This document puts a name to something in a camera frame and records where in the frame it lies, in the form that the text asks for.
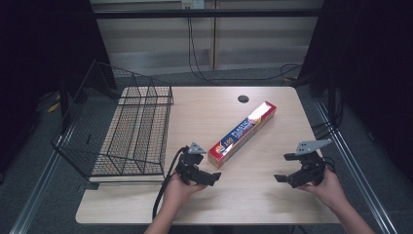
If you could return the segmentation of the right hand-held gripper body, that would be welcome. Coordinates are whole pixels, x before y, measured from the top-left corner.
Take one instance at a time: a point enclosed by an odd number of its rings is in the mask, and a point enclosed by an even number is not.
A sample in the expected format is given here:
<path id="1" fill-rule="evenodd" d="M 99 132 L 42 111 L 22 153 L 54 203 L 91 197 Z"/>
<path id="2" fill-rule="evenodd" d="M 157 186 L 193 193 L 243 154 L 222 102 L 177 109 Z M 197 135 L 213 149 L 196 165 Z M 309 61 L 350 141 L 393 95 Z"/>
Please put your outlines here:
<path id="1" fill-rule="evenodd" d="M 297 145 L 297 155 L 304 154 L 304 158 L 298 161 L 301 164 L 301 169 L 289 177 L 289 185 L 293 188 L 314 181 L 320 184 L 323 180 L 325 170 L 325 161 L 318 154 L 318 150 L 332 142 L 331 139 L 321 139 L 312 141 L 300 141 Z"/>

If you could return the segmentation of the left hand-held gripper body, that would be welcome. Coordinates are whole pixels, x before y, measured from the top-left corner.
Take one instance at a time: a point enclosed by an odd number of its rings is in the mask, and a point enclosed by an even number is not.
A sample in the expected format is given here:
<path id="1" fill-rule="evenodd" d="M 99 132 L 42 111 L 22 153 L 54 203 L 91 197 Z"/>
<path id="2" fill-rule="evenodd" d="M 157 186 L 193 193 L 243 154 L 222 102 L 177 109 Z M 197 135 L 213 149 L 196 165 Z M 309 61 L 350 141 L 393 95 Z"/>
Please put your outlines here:
<path id="1" fill-rule="evenodd" d="M 194 181 L 194 175 L 199 171 L 198 165 L 193 163 L 193 157 L 195 155 L 203 155 L 206 151 L 201 148 L 196 142 L 192 142 L 189 147 L 184 149 L 184 152 L 179 156 L 178 165 L 175 171 L 179 174 L 181 180 L 190 184 Z"/>

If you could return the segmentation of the person's left hand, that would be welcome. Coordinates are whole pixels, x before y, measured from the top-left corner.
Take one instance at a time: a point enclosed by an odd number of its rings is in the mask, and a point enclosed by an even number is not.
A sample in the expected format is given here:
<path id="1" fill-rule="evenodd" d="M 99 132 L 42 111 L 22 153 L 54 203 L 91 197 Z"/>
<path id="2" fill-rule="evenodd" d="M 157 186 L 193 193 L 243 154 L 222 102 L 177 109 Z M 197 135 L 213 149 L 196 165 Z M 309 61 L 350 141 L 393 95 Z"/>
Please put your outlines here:
<path id="1" fill-rule="evenodd" d="M 174 174 L 164 193 L 162 211 L 179 211 L 193 194 L 205 188 L 206 186 L 202 184 L 186 184 L 179 175 Z"/>

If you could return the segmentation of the person's right hand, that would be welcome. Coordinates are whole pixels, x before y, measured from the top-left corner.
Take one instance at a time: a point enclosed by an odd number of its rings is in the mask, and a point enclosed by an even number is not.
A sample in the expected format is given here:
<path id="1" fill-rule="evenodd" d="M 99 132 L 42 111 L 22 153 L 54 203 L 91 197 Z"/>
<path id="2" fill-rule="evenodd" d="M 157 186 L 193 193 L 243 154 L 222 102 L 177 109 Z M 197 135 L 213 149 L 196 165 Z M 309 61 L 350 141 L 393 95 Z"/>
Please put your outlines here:
<path id="1" fill-rule="evenodd" d="M 298 189 L 315 195 L 335 214 L 342 213 L 351 206 L 342 185 L 337 175 L 331 170 L 325 169 L 323 175 L 324 178 L 319 185 L 304 184 L 298 186 Z"/>

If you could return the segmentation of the red blue plastic wrap box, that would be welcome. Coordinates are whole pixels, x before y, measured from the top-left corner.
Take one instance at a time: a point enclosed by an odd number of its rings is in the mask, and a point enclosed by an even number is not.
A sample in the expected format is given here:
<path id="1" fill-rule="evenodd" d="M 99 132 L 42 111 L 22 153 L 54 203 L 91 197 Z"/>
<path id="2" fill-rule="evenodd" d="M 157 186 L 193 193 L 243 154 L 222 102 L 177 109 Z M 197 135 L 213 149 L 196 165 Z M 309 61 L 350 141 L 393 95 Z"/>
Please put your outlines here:
<path id="1" fill-rule="evenodd" d="M 211 164 L 220 169 L 275 115 L 277 107 L 264 101 L 245 117 L 233 130 L 219 140 L 208 152 Z"/>

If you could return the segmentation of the dark curtain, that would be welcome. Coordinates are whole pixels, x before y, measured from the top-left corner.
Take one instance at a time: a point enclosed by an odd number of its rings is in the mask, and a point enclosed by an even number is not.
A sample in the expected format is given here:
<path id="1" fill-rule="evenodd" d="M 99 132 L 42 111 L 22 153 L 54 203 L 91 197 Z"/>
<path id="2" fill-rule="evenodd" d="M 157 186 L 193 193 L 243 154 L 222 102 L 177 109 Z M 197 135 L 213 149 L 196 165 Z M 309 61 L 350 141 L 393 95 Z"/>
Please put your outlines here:
<path id="1" fill-rule="evenodd" d="M 413 0 L 323 0 L 299 81 L 340 87 L 413 183 Z"/>
<path id="2" fill-rule="evenodd" d="M 39 98 L 77 91 L 93 61 L 109 61 L 91 0 L 0 0 L 0 175 L 37 117 Z"/>

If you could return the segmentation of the black horizontal metal bar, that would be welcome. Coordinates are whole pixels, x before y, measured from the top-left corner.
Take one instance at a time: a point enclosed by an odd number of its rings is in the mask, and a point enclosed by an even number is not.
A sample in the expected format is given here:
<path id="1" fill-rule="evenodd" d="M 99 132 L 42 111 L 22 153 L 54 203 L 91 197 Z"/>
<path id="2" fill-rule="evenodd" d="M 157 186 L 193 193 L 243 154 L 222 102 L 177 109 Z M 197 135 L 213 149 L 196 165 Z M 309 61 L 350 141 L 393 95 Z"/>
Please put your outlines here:
<path id="1" fill-rule="evenodd" d="M 158 10 L 158 11 L 95 11 L 97 19 L 176 19 L 176 18 L 260 18 L 260 17 L 318 17 L 319 9 L 286 10 Z"/>

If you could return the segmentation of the aluminium frame rail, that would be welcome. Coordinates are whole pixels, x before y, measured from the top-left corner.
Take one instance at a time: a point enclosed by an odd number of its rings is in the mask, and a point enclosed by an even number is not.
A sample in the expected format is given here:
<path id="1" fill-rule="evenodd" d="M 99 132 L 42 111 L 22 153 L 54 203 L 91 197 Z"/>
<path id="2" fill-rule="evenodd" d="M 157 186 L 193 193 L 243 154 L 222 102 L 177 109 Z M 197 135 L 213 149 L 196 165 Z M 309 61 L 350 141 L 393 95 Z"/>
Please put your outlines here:
<path id="1" fill-rule="evenodd" d="M 51 147 L 51 155 L 34 188 L 23 204 L 9 234 L 56 234 L 73 219 L 73 200 L 78 186 L 78 176 L 56 150 L 69 140 L 69 136 L 57 136 L 57 145 Z"/>
<path id="2" fill-rule="evenodd" d="M 338 151 L 340 152 L 340 155 L 346 163 L 353 179 L 355 180 L 355 183 L 357 184 L 357 188 L 359 189 L 364 201 L 366 202 L 374 219 L 379 225 L 382 233 L 398 234 L 394 226 L 394 223 L 391 220 L 391 217 L 389 216 L 382 202 L 372 189 L 370 183 L 368 182 L 363 171 L 361 170 L 361 167 L 359 166 L 353 152 L 344 140 L 341 132 L 337 127 L 334 127 L 331 124 L 331 121 L 328 119 L 327 107 L 319 100 L 316 102 L 316 106 L 319 115 L 323 120 L 323 124 L 329 130 L 329 134 L 331 135 L 334 144 L 336 145 Z"/>

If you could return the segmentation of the white wall power outlet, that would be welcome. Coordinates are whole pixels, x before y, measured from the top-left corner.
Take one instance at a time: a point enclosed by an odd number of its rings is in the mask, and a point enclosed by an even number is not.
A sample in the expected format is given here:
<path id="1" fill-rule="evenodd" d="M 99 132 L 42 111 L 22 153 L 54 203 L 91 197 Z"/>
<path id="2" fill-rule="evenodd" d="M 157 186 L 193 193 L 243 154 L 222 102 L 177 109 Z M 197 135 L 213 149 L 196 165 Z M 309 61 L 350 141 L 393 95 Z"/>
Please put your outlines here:
<path id="1" fill-rule="evenodd" d="M 181 0 L 181 8 L 183 10 L 203 10 L 205 0 Z"/>

